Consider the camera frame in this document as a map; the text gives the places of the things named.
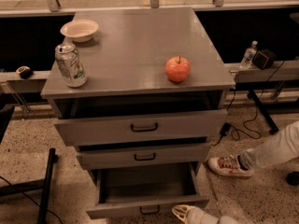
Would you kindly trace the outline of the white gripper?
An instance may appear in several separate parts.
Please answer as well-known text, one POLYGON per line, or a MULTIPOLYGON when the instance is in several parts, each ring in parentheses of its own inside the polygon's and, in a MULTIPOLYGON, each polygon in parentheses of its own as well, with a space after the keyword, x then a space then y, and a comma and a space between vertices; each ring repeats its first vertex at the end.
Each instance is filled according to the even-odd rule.
POLYGON ((184 224, 218 224, 219 219, 204 210, 187 204, 178 204, 172 208, 172 213, 184 224))

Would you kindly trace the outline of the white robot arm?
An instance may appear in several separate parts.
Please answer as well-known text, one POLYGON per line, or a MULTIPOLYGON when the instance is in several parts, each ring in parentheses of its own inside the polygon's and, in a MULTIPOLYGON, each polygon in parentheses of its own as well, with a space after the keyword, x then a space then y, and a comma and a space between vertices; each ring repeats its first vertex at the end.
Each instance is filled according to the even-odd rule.
POLYGON ((172 213, 184 224, 239 224, 232 217, 214 217, 199 207, 187 204, 175 205, 172 213))

